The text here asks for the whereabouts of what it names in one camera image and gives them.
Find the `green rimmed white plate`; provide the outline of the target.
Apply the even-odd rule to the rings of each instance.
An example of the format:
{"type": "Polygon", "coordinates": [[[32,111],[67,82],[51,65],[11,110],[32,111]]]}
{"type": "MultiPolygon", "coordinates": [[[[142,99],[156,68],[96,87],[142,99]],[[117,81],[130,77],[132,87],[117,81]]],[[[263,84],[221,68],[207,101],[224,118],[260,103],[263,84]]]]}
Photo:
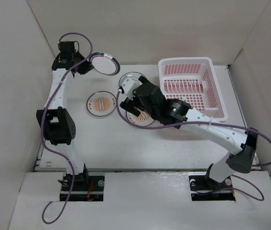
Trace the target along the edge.
{"type": "Polygon", "coordinates": [[[116,58],[104,53],[94,52],[90,55],[89,62],[92,63],[93,69],[104,76],[114,76],[120,72],[121,66],[116,58]]]}

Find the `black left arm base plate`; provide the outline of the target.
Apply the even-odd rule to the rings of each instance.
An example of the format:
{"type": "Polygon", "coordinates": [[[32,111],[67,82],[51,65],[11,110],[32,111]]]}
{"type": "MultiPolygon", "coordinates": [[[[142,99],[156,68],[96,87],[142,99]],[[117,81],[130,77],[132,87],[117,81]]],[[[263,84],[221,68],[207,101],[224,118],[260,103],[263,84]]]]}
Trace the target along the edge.
{"type": "MultiPolygon", "coordinates": [[[[71,175],[65,175],[58,182],[61,184],[59,199],[65,201],[71,185],[71,175]]],[[[88,182],[75,181],[69,201],[101,202],[103,201],[104,186],[104,175],[90,175],[88,182]]]]}

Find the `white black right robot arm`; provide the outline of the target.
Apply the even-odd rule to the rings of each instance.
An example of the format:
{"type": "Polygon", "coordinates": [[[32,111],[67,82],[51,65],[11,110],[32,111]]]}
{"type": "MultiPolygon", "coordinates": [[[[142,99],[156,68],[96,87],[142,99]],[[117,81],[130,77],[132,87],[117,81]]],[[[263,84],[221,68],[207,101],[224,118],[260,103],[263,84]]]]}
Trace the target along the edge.
{"type": "Polygon", "coordinates": [[[167,99],[161,89],[144,76],[137,80],[123,76],[119,81],[119,90],[126,96],[120,103],[125,111],[135,116],[145,112],[163,126],[173,125],[176,129],[192,132],[227,150],[222,159],[209,166],[203,177],[206,187],[214,189],[236,172],[250,173],[258,139],[254,129],[227,127],[199,112],[189,103],[167,99]]]}

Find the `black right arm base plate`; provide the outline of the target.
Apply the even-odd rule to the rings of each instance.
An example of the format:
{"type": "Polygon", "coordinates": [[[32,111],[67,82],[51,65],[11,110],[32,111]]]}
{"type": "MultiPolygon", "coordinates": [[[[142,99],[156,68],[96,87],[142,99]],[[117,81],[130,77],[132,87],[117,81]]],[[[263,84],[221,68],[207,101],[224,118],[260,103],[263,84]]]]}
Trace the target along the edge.
{"type": "Polygon", "coordinates": [[[205,175],[189,176],[192,201],[235,201],[231,177],[215,182],[205,175]]]}

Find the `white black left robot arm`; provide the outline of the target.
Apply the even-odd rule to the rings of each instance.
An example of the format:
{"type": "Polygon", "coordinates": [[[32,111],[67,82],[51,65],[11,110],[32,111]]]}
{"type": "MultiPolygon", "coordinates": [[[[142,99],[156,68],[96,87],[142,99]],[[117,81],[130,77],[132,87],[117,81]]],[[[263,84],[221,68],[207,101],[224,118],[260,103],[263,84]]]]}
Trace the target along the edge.
{"type": "Polygon", "coordinates": [[[51,144],[47,150],[66,160],[67,174],[61,184],[74,184],[77,189],[84,190],[89,186],[89,174],[73,141],[76,125],[67,110],[67,102],[75,74],[87,73],[92,69],[92,65],[80,54],[77,41],[60,41],[58,48],[59,54],[52,64],[49,97],[43,109],[37,110],[36,118],[43,133],[43,140],[51,144]]]}

